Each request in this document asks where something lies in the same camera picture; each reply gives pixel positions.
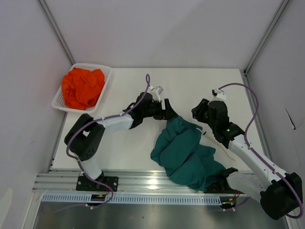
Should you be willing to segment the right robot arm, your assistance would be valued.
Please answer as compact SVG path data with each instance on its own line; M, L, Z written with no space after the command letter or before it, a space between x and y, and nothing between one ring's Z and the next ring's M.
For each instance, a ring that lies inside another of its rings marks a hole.
M192 109L192 115L198 122L207 124L216 141L236 154L258 178L245 178L235 171L218 179L217 185L222 192L231 189L242 191L258 201L265 213L274 220L283 216L299 219L304 215L301 177L295 172L287 173L251 147L245 131L229 120L225 102L202 99Z

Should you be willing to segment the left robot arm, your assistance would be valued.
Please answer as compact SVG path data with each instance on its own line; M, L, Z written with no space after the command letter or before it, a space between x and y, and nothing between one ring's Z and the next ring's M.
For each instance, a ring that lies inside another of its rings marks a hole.
M145 118L171 120L178 114L172 109L168 99L155 100L150 93L142 92L136 101L131 103L122 114L94 119L83 114L71 128L64 139L69 154L77 160L82 172L87 177L87 186L91 190L100 190L103 186L103 171L100 168L96 153L104 134L121 130L134 129Z

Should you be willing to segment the green shorts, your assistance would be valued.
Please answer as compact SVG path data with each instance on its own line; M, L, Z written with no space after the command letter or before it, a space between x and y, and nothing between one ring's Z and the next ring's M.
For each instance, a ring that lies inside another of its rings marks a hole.
M180 116L168 120L150 158L165 169L172 182L206 191L226 168L214 159L215 148L200 144L202 130Z

